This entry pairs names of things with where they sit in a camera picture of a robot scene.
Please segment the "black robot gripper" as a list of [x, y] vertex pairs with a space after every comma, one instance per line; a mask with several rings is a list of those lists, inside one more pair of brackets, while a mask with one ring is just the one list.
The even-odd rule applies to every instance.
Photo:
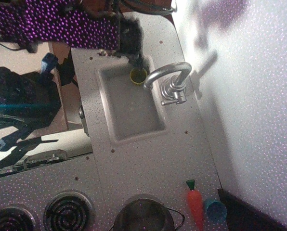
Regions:
[[121, 18], [119, 25], [118, 54], [126, 56], [136, 68], [143, 68], [143, 30], [139, 20]]

